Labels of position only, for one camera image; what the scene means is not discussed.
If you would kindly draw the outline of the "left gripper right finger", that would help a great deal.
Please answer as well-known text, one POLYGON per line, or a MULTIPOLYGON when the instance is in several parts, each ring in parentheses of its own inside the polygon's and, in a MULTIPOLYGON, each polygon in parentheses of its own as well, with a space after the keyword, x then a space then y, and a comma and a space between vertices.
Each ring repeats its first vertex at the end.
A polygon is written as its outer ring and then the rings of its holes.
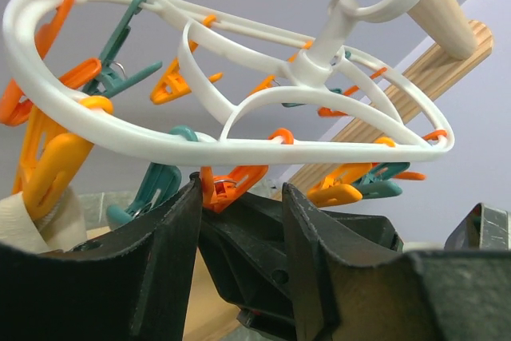
POLYGON ((507 340, 510 254, 395 252, 282 190, 299 340, 507 340))

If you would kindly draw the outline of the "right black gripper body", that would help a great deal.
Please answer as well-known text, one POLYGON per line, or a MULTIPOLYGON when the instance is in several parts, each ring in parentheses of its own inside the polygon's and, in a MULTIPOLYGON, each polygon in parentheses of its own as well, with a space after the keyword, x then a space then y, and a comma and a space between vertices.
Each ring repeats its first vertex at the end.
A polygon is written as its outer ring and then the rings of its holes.
POLYGON ((374 264, 402 250, 384 216, 330 212, 301 193, 249 192, 220 213, 204 208, 200 253, 239 321, 269 337, 327 337, 342 323, 327 251, 374 264))

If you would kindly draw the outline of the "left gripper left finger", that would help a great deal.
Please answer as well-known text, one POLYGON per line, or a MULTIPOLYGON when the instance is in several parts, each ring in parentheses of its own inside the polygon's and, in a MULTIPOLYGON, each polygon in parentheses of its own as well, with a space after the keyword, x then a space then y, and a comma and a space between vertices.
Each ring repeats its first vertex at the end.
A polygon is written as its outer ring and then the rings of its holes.
POLYGON ((199 177, 67 252, 1 248, 4 340, 180 340, 200 231, 199 177))

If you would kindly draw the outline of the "taupe underwear beige waistband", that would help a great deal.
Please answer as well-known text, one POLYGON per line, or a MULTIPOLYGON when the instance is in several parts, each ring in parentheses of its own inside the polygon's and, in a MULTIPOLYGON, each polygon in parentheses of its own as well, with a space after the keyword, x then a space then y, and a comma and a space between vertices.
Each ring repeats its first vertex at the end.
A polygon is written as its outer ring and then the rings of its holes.
POLYGON ((21 193, 2 199, 0 228, 2 244, 32 253, 69 251, 87 241, 85 218, 71 188, 48 215, 36 220, 27 212, 21 193))

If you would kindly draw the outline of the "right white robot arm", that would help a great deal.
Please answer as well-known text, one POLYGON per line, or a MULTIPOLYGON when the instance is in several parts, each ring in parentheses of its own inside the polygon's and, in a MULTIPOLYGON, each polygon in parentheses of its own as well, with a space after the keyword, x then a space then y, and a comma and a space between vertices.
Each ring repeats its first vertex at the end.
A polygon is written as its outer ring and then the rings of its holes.
POLYGON ((205 211, 199 249, 239 321, 275 340, 507 340, 508 215, 478 204, 439 249, 384 216, 245 194, 205 211))

